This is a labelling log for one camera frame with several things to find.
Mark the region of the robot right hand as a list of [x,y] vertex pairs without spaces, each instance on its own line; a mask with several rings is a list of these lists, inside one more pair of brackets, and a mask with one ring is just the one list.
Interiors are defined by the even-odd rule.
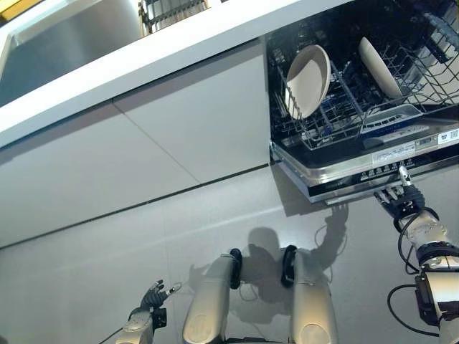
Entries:
[[398,173],[399,184],[374,192],[375,199],[393,219],[403,219],[425,207],[425,197],[412,183],[407,168],[400,166]]

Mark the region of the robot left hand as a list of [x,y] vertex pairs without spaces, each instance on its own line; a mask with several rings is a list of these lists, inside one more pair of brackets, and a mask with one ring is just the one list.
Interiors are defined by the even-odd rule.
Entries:
[[181,282],[177,282],[170,288],[164,288],[164,281],[157,280],[152,287],[150,287],[141,300],[141,307],[160,308],[167,298],[172,294],[178,292],[182,287]]

